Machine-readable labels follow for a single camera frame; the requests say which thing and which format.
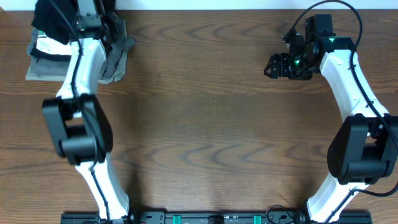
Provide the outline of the black t-shirt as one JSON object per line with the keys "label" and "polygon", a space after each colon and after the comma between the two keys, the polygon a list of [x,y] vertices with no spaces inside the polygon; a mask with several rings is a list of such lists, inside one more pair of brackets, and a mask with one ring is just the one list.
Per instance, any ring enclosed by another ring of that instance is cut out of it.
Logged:
{"label": "black t-shirt", "polygon": [[102,28],[81,31],[77,27],[77,0],[38,0],[35,5],[32,26],[43,31],[48,37],[62,44],[78,39],[93,38],[105,42],[116,39],[117,15],[115,0],[102,0]]}

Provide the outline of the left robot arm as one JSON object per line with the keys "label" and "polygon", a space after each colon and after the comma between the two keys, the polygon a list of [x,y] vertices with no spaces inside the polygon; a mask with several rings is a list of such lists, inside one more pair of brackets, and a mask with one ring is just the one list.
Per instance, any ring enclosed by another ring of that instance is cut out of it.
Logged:
{"label": "left robot arm", "polygon": [[133,223],[131,201],[113,166],[113,131],[96,96],[98,82],[110,77],[126,57],[133,40],[117,15],[111,38],[107,23],[93,27],[87,17],[78,21],[70,43],[72,56],[61,89],[44,100],[42,112],[56,153],[84,178],[98,205],[98,213],[63,215],[62,223]]}

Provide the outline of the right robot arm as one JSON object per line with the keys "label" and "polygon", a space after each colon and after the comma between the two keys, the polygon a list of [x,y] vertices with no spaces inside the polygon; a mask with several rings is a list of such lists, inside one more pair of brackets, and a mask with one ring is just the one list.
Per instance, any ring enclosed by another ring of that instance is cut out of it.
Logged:
{"label": "right robot arm", "polygon": [[329,173],[296,223],[338,223],[359,193],[389,177],[397,160],[397,117],[376,98],[349,37],[284,38],[289,52],[274,54],[264,69],[272,79],[309,80],[320,73],[338,104],[342,125],[327,152]]}

